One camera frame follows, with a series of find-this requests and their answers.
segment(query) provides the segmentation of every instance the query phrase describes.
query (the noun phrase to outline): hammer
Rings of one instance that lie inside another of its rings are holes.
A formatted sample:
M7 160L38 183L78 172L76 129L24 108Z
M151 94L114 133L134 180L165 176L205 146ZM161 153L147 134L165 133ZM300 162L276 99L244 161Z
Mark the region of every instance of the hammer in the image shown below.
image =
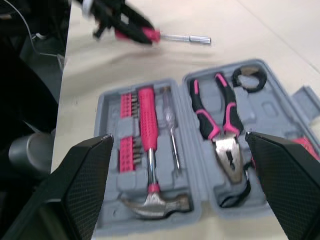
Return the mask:
M121 199L124 205L145 219L165 218L172 212L187 212L190 203L187 194L178 195L172 199L160 196L160 187L156 178L156 156L158 126L155 108L155 93L153 87L138 91L140 103L140 135L142 146L147 152L148 160L148 195L144 203Z

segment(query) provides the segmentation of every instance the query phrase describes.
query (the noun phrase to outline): case latch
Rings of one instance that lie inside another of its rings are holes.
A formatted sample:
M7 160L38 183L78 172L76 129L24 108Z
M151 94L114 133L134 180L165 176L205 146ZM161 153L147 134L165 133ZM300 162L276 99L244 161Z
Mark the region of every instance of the case latch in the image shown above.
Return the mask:
M292 95L306 124L320 116L320 99L309 86L303 86Z

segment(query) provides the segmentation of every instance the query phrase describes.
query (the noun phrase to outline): tool kit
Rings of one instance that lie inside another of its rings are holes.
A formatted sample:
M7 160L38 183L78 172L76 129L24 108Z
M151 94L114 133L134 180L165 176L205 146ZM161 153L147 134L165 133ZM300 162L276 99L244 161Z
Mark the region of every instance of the tool kit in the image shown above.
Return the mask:
M258 59L190 73L181 86L168 78L103 93L94 136L113 134L114 145L96 235L194 223L206 201L226 219L272 215L245 133L318 156L309 124L319 115L311 88L289 96Z

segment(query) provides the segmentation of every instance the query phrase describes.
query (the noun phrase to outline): black handle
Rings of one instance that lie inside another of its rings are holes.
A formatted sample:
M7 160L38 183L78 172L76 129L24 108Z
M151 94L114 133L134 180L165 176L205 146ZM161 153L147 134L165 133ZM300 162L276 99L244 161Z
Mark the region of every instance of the black handle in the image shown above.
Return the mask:
M200 121L200 132L202 137L204 139L212 140L220 133L220 128L201 102L198 80L192 80L190 82L190 96L193 111L196 113Z

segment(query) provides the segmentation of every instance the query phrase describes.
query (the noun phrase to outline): pliers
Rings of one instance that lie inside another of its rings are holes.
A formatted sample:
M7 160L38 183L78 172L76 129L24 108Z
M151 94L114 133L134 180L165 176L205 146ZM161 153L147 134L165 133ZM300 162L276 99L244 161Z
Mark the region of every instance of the pliers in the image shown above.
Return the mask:
M244 130L244 126L238 116L235 93L223 73L216 73L214 80L224 98L224 134L220 134L221 130L219 126L203 106L199 82L196 79L190 82L192 108L199 119L202 137L213 142L220 165L230 181L233 184L237 184L242 181L243 158L236 138Z

